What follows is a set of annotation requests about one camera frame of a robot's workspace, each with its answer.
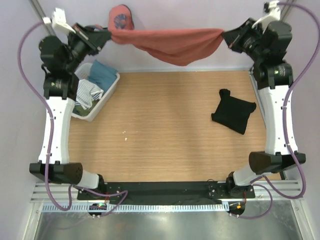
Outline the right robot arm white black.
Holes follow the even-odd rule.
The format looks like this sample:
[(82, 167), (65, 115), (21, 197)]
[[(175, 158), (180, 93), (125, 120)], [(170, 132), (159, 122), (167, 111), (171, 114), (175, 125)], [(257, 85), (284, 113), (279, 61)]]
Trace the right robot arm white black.
[(240, 27), (223, 33), (228, 47), (237, 53), (246, 53), (252, 60), (252, 74), (264, 112), (266, 144), (264, 151), (249, 154), (248, 165), (230, 173), (231, 182), (225, 192), (237, 198), (244, 187), (261, 177), (300, 168), (306, 155), (299, 152), (292, 123), (292, 66), (284, 60), (292, 40), (289, 24), (273, 20), (262, 23), (249, 18)]

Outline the black tank top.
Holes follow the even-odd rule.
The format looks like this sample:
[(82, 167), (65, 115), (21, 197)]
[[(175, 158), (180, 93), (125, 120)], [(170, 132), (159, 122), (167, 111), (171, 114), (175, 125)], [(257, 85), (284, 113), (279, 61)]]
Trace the black tank top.
[(244, 135), (249, 117), (257, 108), (256, 103), (233, 97), (225, 88), (219, 90), (219, 96), (220, 102), (211, 114), (211, 120)]

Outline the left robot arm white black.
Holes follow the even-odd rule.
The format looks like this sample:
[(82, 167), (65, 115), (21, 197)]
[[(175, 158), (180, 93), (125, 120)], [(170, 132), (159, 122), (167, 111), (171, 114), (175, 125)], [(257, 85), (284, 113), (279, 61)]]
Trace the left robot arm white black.
[(46, 108), (46, 123), (42, 150), (38, 161), (29, 165), (29, 172), (46, 183), (86, 189), (95, 200), (106, 194), (104, 179), (84, 170), (81, 163), (70, 162), (68, 140), (79, 83), (75, 71), (86, 56), (97, 55), (110, 39), (105, 28), (76, 23), (67, 34), (67, 43), (50, 35), (38, 45), (45, 73), (40, 98)]

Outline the red tank top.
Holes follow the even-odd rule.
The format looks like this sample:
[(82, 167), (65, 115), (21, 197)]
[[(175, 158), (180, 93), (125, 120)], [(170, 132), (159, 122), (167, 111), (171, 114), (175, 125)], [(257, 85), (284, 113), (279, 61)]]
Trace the red tank top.
[(175, 66), (187, 66), (212, 55), (223, 41), (220, 28), (137, 30), (128, 6), (109, 11), (108, 30), (119, 45), (132, 45)]

